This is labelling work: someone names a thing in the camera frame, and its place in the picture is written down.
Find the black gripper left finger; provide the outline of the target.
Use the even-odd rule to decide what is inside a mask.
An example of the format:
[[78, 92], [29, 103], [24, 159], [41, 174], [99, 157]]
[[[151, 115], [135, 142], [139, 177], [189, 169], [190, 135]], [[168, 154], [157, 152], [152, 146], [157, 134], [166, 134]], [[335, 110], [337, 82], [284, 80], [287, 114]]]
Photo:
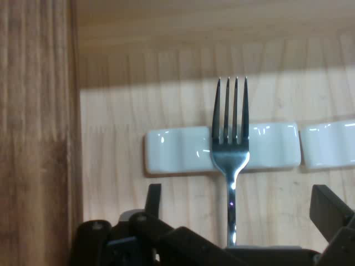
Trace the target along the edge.
[[186, 227], [159, 219], [161, 185], [149, 186], [145, 208], [121, 219], [82, 223], [69, 265], [238, 265], [239, 260]]

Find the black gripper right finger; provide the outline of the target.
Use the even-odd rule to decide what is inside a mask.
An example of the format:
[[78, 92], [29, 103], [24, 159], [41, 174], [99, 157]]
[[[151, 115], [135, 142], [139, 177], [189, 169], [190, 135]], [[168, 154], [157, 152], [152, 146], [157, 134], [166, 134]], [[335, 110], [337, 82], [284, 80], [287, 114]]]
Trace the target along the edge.
[[328, 186], [313, 185], [310, 219], [328, 242], [315, 265], [354, 265], [354, 210]]

